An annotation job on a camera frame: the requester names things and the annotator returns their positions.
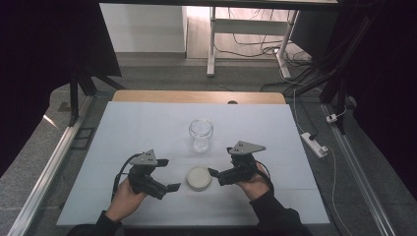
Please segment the clear glass jar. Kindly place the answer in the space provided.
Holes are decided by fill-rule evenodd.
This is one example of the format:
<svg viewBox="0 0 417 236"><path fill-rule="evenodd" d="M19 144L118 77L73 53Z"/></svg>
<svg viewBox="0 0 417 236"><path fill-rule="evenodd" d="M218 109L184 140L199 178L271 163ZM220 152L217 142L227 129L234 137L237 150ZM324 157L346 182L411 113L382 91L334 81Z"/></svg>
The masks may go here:
<svg viewBox="0 0 417 236"><path fill-rule="evenodd" d="M196 152L205 152L211 145L213 124L207 118L197 118L189 126L190 146Z"/></svg>

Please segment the pale blue table mat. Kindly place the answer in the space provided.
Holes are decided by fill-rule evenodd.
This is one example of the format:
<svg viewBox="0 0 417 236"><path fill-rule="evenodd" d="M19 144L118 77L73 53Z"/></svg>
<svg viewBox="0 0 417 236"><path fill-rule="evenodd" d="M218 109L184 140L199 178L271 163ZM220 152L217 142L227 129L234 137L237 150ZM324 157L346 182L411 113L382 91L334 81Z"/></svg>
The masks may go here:
<svg viewBox="0 0 417 236"><path fill-rule="evenodd" d="M189 126L197 118L213 124L205 152L190 146ZM153 178L180 183L163 199L146 198L125 224L138 227L252 226L257 218L235 185L211 181L192 190L187 173L195 166L231 168L226 148L243 141L266 147L256 153L271 175L275 197L296 209L305 224L328 222L328 215L288 105L109 102L73 189L57 220L60 226L94 223L110 204L115 175L135 153L153 149L166 158Z"/></svg>

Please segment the person's right hand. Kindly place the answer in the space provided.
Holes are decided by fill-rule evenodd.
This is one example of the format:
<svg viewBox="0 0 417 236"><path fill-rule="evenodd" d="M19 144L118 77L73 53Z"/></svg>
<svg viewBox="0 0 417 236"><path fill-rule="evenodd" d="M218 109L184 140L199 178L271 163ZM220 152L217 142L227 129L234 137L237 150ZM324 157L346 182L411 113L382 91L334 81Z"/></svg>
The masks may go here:
<svg viewBox="0 0 417 236"><path fill-rule="evenodd" d="M249 181L238 182L237 186L251 202L269 191L268 181L259 173L256 173Z"/></svg>

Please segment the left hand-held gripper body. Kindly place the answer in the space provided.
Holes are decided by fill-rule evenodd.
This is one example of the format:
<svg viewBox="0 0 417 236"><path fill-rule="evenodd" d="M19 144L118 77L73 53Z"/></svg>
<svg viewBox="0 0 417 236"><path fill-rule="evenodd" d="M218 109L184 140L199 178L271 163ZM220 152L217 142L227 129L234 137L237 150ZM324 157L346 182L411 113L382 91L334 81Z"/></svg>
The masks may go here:
<svg viewBox="0 0 417 236"><path fill-rule="evenodd" d="M153 149L135 154L128 161L132 165L128 173L128 179L136 194L145 193L161 200L167 193L167 186L162 185L151 177L151 173L157 166L156 160L157 158Z"/></svg>

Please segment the white power strip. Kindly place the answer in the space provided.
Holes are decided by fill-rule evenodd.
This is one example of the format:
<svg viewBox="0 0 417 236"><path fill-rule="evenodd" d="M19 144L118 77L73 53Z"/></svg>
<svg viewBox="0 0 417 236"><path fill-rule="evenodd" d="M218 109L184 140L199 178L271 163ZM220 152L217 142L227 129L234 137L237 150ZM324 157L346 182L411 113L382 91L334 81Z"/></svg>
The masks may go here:
<svg viewBox="0 0 417 236"><path fill-rule="evenodd" d="M310 150L316 155L317 158L323 158L328 155L328 148L321 146L316 138L310 133L306 132L300 135L303 142L310 148Z"/></svg>

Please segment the white jar lid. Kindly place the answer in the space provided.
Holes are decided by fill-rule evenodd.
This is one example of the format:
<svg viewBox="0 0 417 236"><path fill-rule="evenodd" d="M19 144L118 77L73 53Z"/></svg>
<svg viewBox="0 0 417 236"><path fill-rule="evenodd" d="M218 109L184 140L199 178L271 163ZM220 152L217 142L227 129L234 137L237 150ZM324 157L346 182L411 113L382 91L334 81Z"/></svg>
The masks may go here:
<svg viewBox="0 0 417 236"><path fill-rule="evenodd" d="M195 166L186 177L189 187L197 192L204 191L211 183L211 175L206 167Z"/></svg>

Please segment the wooden table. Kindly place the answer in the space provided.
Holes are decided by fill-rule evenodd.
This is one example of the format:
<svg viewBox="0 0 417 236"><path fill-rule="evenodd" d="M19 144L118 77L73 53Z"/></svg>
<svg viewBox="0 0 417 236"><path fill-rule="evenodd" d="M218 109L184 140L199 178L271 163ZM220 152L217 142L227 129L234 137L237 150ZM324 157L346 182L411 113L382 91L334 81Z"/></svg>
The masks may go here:
<svg viewBox="0 0 417 236"><path fill-rule="evenodd" d="M219 104L285 104L279 92L189 91L189 90L117 90L113 101Z"/></svg>

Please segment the person's left hand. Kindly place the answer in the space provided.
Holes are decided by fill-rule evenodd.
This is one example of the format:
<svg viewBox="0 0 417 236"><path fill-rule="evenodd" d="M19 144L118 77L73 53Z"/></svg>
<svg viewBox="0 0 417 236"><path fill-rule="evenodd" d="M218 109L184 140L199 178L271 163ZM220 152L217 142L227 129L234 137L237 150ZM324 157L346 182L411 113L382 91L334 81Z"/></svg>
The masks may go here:
<svg viewBox="0 0 417 236"><path fill-rule="evenodd" d="M113 222L120 222L134 213L148 195L135 193L126 178L119 186L105 215Z"/></svg>

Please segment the white desk frame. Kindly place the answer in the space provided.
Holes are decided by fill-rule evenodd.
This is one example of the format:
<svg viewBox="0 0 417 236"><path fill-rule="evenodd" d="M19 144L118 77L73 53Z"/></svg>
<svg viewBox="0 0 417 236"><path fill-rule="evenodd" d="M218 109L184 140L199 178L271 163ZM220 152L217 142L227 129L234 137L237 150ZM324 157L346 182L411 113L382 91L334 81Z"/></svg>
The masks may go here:
<svg viewBox="0 0 417 236"><path fill-rule="evenodd" d="M262 21L262 20L232 20L222 19L216 16L216 8L209 9L209 47L208 47L208 65L207 76L214 76L215 64L215 35L217 33L237 33L237 34L263 34L282 36L282 43L275 52L279 70L283 79L290 79L291 75L288 66L284 60L286 46L290 39L298 11L290 10L289 17L285 22Z"/></svg>

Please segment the black rectangular floor frame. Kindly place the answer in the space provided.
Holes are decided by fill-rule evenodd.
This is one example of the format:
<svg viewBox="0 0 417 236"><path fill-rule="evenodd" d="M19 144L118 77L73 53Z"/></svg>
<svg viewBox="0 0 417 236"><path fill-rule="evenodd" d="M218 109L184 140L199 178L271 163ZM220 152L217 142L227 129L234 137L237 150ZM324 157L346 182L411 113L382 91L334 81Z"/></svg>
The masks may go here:
<svg viewBox="0 0 417 236"><path fill-rule="evenodd" d="M95 128L81 128L72 141L71 149L75 149L75 150L88 149L92 142L94 133L95 133Z"/></svg>

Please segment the aluminium floor rail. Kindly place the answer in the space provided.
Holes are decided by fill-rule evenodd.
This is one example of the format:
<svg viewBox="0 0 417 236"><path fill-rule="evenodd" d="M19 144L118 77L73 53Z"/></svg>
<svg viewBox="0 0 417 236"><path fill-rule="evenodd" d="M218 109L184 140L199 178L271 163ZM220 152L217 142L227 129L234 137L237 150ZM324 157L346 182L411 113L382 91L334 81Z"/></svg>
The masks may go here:
<svg viewBox="0 0 417 236"><path fill-rule="evenodd" d="M71 146L72 141L74 140L84 119L86 118L86 114L89 110L89 106L92 100L92 95L88 95L83 99L79 107L79 118L73 126L68 126L65 129L55 150L49 157L48 162L46 163L34 187L32 188L30 195L28 196L7 236L25 236L29 230L30 225L50 184L52 183L55 174L57 173L65 155Z"/></svg>
<svg viewBox="0 0 417 236"><path fill-rule="evenodd" d="M334 123L330 123L329 125L381 236L396 236L383 204L372 188L347 136L342 135Z"/></svg>

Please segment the black metal stand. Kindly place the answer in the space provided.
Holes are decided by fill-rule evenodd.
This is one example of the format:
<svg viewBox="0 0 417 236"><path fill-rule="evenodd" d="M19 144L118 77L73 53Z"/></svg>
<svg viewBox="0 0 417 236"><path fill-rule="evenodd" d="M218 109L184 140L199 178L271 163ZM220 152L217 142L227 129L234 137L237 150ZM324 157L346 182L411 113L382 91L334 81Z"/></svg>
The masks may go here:
<svg viewBox="0 0 417 236"><path fill-rule="evenodd" d="M103 72L97 71L90 65L77 66L73 70L70 80L71 117L69 127L73 127L80 117L78 88L81 88L86 96L95 96L97 93L97 88L92 78L98 78L100 81L116 90L125 89L125 87L110 79Z"/></svg>
<svg viewBox="0 0 417 236"><path fill-rule="evenodd" d="M336 111L339 112L340 118L335 121L335 124L342 135L345 134L343 112L346 96L346 78L343 74L374 19L374 15L363 13L356 17L355 23L351 24L349 28L340 27L344 36L339 39L337 46L325 57L316 61L316 67L321 69L323 74L318 79L293 90L293 96L297 98L307 91L326 84L319 99L321 103L327 104L337 97Z"/></svg>

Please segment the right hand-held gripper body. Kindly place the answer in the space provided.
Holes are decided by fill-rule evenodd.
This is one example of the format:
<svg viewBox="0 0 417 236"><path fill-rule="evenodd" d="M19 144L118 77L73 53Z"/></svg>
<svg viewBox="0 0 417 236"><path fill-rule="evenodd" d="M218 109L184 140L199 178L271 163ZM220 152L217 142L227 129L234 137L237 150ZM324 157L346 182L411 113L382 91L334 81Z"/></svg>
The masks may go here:
<svg viewBox="0 0 417 236"><path fill-rule="evenodd" d="M259 172L253 153L266 149L266 147L261 145L239 141L230 151L233 167L218 173L217 180L219 184L224 186L249 181Z"/></svg>

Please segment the white cabinet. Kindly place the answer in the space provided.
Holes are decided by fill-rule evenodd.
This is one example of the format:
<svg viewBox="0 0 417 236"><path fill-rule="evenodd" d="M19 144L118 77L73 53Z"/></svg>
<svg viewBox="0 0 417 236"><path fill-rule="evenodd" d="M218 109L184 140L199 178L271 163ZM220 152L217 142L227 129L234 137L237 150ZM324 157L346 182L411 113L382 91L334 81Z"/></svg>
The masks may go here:
<svg viewBox="0 0 417 236"><path fill-rule="evenodd" d="M185 7L101 3L100 9L116 52L186 52Z"/></svg>

